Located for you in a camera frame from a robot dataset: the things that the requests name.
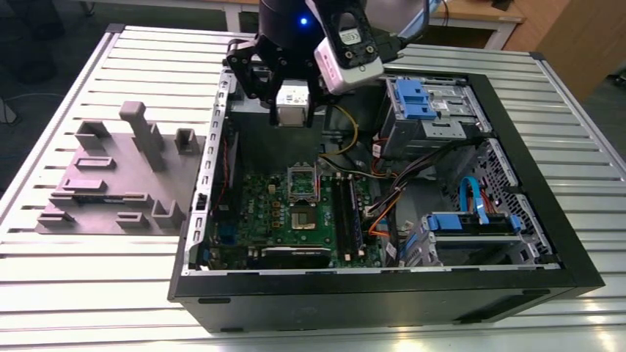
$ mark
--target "sticker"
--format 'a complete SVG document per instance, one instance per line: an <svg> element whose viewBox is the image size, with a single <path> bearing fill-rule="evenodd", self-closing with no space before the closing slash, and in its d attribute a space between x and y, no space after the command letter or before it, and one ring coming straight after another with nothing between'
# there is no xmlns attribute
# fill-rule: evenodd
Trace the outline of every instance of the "sticker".
<svg viewBox="0 0 626 352"><path fill-rule="evenodd" d="M361 43L361 34L357 28L340 32L344 44L353 45Z"/></svg>
<svg viewBox="0 0 626 352"><path fill-rule="evenodd" d="M433 102L432 105L433 105L433 109L444 109L444 110L448 110L448 109L449 109L449 104L446 104L445 101L442 101L442 102Z"/></svg>
<svg viewBox="0 0 626 352"><path fill-rule="evenodd" d="M412 231L414 226L416 224L413 224L409 220L405 221L405 224L402 225L402 231Z"/></svg>
<svg viewBox="0 0 626 352"><path fill-rule="evenodd" d="M390 253L390 256L396 259L396 254L398 253L398 251L392 242L388 242L388 247L385 248L385 250L388 250L388 253Z"/></svg>
<svg viewBox="0 0 626 352"><path fill-rule="evenodd" d="M381 158L381 152L384 151L384 148L381 147L380 144L374 144L372 146L372 154L374 155L376 158Z"/></svg>
<svg viewBox="0 0 626 352"><path fill-rule="evenodd" d="M516 18L516 17L501 17L499 18L501 21L511 21L511 22L521 22L523 19L521 18Z"/></svg>

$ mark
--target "green motherboard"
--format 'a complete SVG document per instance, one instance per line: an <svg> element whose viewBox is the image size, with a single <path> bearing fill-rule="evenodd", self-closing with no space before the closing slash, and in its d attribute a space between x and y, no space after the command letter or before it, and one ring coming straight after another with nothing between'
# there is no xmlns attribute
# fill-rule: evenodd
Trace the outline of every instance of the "green motherboard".
<svg viewBox="0 0 626 352"><path fill-rule="evenodd" d="M229 234L230 237L218 247L224 269L246 269L249 250L257 246L330 249L330 268L376 268L382 265L378 243L364 246L364 255L349 260L338 252L332 189L334 177L322 176L317 182L312 182L312 177L308 180L306 176L296 175L290 183L288 174L245 176L237 230L229 229L233 234ZM372 204L369 180L354 178L353 184L360 210L364 210ZM316 191L318 188L318 202L290 202L289 187L296 193Z"/></svg>

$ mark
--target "ram slot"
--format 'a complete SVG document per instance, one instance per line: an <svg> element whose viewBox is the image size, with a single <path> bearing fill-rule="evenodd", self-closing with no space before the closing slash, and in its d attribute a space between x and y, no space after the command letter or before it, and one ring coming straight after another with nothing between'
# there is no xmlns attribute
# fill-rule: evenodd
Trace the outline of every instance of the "ram slot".
<svg viewBox="0 0 626 352"><path fill-rule="evenodd" d="M338 257L350 260L350 220L344 207L344 181L333 180L333 213L336 217L336 237Z"/></svg>
<svg viewBox="0 0 626 352"><path fill-rule="evenodd" d="M361 253L364 253L361 252L361 248L364 247L364 233L361 231L360 200L357 198L357 189L353 180L348 180L348 188L350 192L350 231L353 233L350 247L353 253L361 255Z"/></svg>

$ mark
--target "open computer tower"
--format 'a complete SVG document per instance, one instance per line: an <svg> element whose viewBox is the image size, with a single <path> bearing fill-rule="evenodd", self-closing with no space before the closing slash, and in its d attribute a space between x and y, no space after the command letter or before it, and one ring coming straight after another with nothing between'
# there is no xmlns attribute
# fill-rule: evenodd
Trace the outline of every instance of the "open computer tower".
<svg viewBox="0 0 626 352"><path fill-rule="evenodd" d="M483 75L386 72L280 125L225 70L170 300L210 331L500 320L604 286Z"/></svg>

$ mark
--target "motherboard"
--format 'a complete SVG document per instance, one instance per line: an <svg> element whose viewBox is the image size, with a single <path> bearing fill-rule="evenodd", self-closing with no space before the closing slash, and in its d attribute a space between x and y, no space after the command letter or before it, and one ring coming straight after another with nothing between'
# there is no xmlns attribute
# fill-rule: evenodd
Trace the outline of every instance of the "motherboard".
<svg viewBox="0 0 626 352"><path fill-rule="evenodd" d="M372 204L370 181L342 174L318 176L306 167L244 177L240 219L214 228L214 269L257 268L262 257L281 258L281 268L382 266L381 245L365 244L361 229L360 213Z"/></svg>

